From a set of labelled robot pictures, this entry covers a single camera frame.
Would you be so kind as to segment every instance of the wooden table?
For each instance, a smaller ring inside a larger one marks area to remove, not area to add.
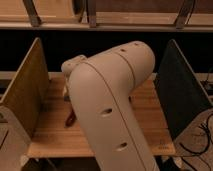
[[[63,100],[63,77],[51,79],[38,124],[27,155],[30,158],[92,157],[90,146],[78,123],[65,127],[71,104]],[[146,81],[132,94],[132,107],[154,155],[174,155],[171,140],[154,84]]]

